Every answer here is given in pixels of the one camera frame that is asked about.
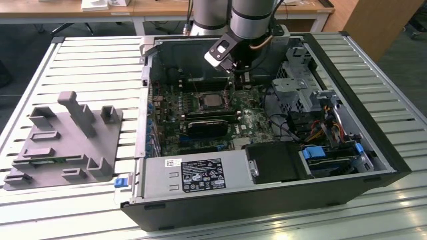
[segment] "desk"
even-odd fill
[[[0,0],[0,24],[66,24],[133,22],[135,0],[127,7],[82,11],[82,0]]]
[[[318,0],[306,0],[305,3],[293,3],[297,6],[282,6],[277,13],[278,20],[314,20],[311,32],[322,32],[334,8],[327,8]],[[137,0],[134,23],[137,34],[146,35],[145,22],[186,21],[189,3],[177,0]]]
[[[91,110],[107,105],[123,110],[115,174],[135,170],[141,37],[67,38],[64,43],[51,45],[0,135],[2,239],[423,239],[427,119],[350,37],[318,33],[315,38],[414,170],[410,176],[341,206],[150,233],[121,211],[119,203],[130,200],[122,194],[130,192],[117,190],[115,181],[6,191],[3,180],[34,125],[26,116],[35,105],[63,110],[56,103],[62,91],[77,91],[78,100]],[[330,88],[325,73],[319,76]]]
[[[295,7],[282,6],[281,20],[314,20],[313,32],[322,32],[334,8],[318,0],[306,0]],[[64,24],[134,22],[137,35],[145,36],[145,22],[185,21],[189,3],[175,0],[133,0],[129,7],[110,6],[110,10],[82,12],[82,0],[0,0],[0,24]]]

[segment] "power supply label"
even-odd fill
[[[189,193],[226,189],[222,159],[182,162],[182,188]]]

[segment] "green circuit board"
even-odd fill
[[[203,111],[199,99],[206,94],[218,94],[226,99],[225,109]],[[235,143],[250,144],[275,141],[275,135],[261,105],[263,96],[263,88],[255,86],[239,91],[199,93],[183,93],[173,88],[165,93],[165,96],[158,99],[155,97],[158,122],[163,135],[161,138],[162,156],[194,154],[198,153],[198,150],[233,151],[242,147]],[[227,134],[222,137],[191,139],[183,133],[183,122],[186,121],[181,120],[182,115],[221,111],[239,112],[239,123],[229,124]]]

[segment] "small sticker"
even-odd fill
[[[182,166],[183,159],[167,159],[166,160],[166,167],[181,167]]]
[[[111,15],[113,16],[129,16],[129,15],[131,15],[131,13],[130,12],[113,12]]]
[[[183,191],[187,194],[227,188],[221,158],[183,162],[181,170]]]

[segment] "gray plastic holder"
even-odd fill
[[[91,111],[75,92],[58,102],[68,112],[36,107],[22,152],[4,179],[7,191],[109,182],[114,178],[123,111],[114,106]]]

